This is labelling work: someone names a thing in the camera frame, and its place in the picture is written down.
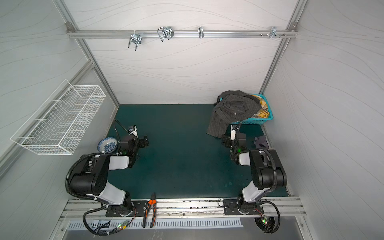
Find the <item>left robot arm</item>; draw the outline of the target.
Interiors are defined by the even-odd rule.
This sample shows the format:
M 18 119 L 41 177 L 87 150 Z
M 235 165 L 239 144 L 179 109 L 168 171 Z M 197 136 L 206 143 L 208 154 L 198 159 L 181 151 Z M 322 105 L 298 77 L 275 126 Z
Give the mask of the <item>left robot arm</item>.
M 131 211 L 130 194 L 108 181 L 111 171 L 132 168 L 138 151 L 149 146 L 147 135 L 139 138 L 137 127 L 123 128 L 126 135 L 102 139 L 96 153 L 82 155 L 69 169 L 65 178 L 68 194 L 78 199 L 89 199 L 106 206 Z

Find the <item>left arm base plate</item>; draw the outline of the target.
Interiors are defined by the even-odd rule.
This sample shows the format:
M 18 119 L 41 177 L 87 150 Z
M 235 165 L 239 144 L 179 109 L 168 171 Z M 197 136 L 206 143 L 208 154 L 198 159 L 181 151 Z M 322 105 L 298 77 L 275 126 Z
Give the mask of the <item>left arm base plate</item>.
M 148 201 L 132 201 L 132 208 L 129 210 L 123 206 L 110 206 L 107 208 L 106 217 L 143 217 L 145 215 Z

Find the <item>grey pinstriped long sleeve shirt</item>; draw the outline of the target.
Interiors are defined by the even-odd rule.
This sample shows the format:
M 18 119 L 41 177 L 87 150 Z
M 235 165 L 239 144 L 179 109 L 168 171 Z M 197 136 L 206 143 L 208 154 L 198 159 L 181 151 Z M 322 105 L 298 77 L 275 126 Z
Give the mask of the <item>grey pinstriped long sleeve shirt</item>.
M 231 123 L 249 119 L 261 108 L 260 100 L 255 96 L 242 91 L 225 91 L 214 103 L 207 134 L 221 139 Z

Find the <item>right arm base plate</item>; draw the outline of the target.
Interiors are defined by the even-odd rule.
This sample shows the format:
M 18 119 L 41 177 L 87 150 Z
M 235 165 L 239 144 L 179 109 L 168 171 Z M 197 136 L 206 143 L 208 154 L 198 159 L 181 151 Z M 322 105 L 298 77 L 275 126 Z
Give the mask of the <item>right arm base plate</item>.
M 226 216 L 234 215 L 264 215 L 264 210 L 261 205 L 255 203 L 241 202 L 237 199 L 220 199 L 219 207 L 223 208 Z

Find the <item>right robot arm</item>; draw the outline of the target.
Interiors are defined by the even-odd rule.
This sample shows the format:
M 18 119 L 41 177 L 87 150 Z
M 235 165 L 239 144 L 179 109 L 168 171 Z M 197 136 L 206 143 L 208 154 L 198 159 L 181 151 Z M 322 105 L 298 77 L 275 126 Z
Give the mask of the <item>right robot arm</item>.
M 247 136 L 240 132 L 241 124 L 231 126 L 231 134 L 222 139 L 230 149 L 230 159 L 239 166 L 251 169 L 251 182 L 242 189 L 237 198 L 241 213 L 260 208 L 261 199 L 278 188 L 285 187 L 288 178 L 276 150 L 268 145 L 266 136 L 254 139 L 254 149 L 247 148 Z

